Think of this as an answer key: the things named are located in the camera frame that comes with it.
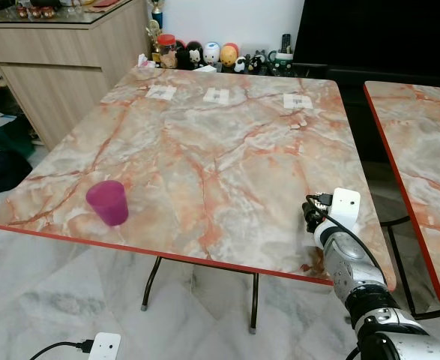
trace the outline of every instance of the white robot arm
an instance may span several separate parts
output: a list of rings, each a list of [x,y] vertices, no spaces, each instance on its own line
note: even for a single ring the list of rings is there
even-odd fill
[[[307,230],[323,250],[334,291],[350,313],[361,359],[440,360],[440,343],[400,309],[378,263],[353,233],[360,194],[337,188],[333,196],[317,194],[307,201],[302,206]]]

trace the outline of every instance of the plastic cup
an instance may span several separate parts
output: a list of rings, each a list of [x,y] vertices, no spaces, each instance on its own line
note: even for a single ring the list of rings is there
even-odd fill
[[[128,218],[127,197],[121,182],[107,180],[93,185],[86,193],[86,201],[106,225],[113,227]]]

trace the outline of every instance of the black television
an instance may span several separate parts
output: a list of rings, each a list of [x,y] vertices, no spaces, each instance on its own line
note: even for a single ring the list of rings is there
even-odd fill
[[[440,0],[305,0],[294,63],[440,86]]]

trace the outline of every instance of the white wall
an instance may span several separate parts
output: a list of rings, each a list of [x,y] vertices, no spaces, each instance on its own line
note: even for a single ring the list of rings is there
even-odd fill
[[[243,54],[277,50],[281,35],[295,48],[304,0],[165,0],[163,33],[201,44],[233,42]]]

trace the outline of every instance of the tiled floor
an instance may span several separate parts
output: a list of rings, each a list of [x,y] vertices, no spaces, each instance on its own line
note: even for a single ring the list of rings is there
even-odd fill
[[[30,159],[42,158],[40,152]],[[367,164],[382,220],[405,214],[385,166]],[[411,227],[398,228],[420,310],[433,292]],[[344,359],[355,335],[329,286],[261,276],[258,333],[248,332],[253,277],[164,260],[140,311],[153,256],[0,230],[0,360],[57,341],[121,334],[118,359]],[[401,304],[404,296],[394,294]],[[423,322],[440,340],[440,319]],[[41,359],[87,359],[58,348]]]

